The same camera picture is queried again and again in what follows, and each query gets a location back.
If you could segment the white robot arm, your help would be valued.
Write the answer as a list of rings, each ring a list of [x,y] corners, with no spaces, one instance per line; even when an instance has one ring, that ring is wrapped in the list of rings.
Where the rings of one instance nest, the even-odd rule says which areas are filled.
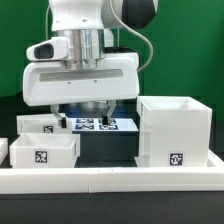
[[[48,105],[61,127],[61,104],[106,101],[111,108],[139,95],[136,52],[114,46],[114,29],[136,35],[155,17],[158,0],[48,0],[50,39],[26,50],[23,99]]]

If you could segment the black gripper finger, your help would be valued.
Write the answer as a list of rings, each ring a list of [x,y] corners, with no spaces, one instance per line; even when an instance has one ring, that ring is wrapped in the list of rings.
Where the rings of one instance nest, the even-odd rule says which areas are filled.
[[[66,118],[63,117],[60,113],[59,113],[59,106],[58,105],[51,105],[50,106],[50,110],[52,112],[52,114],[56,117],[57,121],[58,121],[58,125],[61,128],[65,128],[66,127]]]
[[[108,102],[109,110],[106,114],[102,115],[102,124],[110,125],[111,124],[111,116],[116,108],[116,101],[111,100]]]

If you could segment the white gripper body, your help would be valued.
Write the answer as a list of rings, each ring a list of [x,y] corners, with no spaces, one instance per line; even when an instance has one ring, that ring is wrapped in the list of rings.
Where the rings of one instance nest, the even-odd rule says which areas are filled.
[[[139,94],[137,53],[109,53],[93,70],[68,71],[62,61],[30,63],[23,75],[29,106],[134,99]]]

